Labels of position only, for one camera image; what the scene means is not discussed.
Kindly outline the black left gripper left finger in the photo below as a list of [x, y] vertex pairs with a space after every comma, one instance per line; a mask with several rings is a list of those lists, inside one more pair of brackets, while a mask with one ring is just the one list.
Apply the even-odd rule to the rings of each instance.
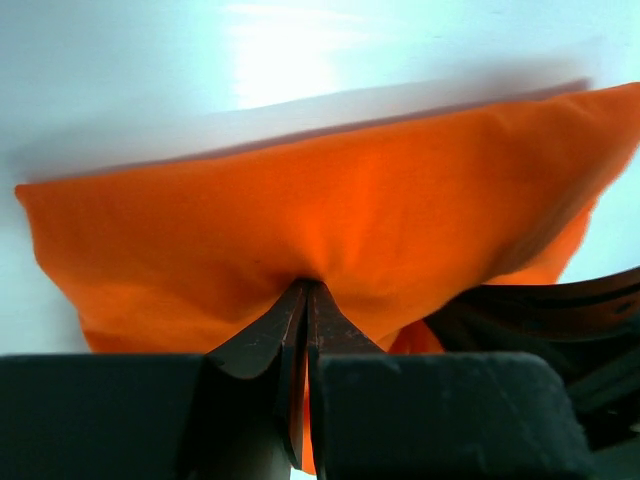
[[5, 479], [286, 479], [302, 460], [308, 288], [206, 354], [5, 355]]

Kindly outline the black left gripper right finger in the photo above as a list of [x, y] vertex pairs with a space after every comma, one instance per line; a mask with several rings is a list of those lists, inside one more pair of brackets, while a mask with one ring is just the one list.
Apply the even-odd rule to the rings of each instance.
[[391, 355], [309, 293], [313, 457], [321, 479], [591, 479], [564, 384], [526, 353]]

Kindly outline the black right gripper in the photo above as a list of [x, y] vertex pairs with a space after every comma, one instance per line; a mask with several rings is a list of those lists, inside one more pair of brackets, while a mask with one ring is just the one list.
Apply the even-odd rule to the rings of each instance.
[[554, 285], [485, 285], [424, 320], [449, 352], [526, 352], [562, 378], [590, 447], [639, 435], [639, 271]]

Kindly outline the orange t shirt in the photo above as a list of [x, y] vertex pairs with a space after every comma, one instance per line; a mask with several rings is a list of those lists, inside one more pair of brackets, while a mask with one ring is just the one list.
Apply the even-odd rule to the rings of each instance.
[[391, 355], [485, 285], [554, 285], [639, 146], [639, 87], [373, 124], [221, 158], [23, 184], [42, 270], [86, 354], [206, 354], [308, 288], [302, 460], [316, 473], [307, 307], [325, 285]]

